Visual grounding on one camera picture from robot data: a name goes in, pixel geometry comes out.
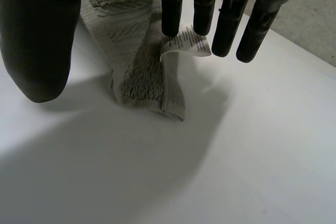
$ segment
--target gray wall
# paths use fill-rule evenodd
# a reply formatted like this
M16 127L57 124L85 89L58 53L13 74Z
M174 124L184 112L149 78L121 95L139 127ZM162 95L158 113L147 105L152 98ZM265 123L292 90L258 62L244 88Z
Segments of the gray wall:
M249 0L250 15L255 0ZM290 0L271 27L336 67L336 0Z

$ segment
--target label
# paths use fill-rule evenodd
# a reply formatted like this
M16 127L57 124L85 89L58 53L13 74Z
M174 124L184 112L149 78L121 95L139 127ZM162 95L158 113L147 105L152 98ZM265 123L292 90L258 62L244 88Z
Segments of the label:
M205 36L194 32L193 25L180 25L178 35L175 37L162 36L161 57L170 52L179 52L187 55L205 57L210 56L211 51Z

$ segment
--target folded towel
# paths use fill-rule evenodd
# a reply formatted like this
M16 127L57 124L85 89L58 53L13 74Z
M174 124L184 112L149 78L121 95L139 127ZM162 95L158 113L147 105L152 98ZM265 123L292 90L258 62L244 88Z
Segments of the folded towel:
M81 18L106 56L117 102L184 120L177 56L161 51L160 0L82 0Z

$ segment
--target towel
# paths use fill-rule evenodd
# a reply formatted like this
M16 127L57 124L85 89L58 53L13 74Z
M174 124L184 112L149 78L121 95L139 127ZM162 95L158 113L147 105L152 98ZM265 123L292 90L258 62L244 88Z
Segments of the towel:
M81 19L106 56L117 102L184 120L177 56L161 53L161 0L82 0Z

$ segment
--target white table surface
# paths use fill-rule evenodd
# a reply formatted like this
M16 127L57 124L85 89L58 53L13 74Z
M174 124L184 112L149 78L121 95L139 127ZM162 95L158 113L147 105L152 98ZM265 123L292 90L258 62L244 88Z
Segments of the white table surface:
M82 26L55 101L1 64L0 223L335 223L336 68L273 31L239 62L247 19L226 58L180 58L183 123L116 105Z

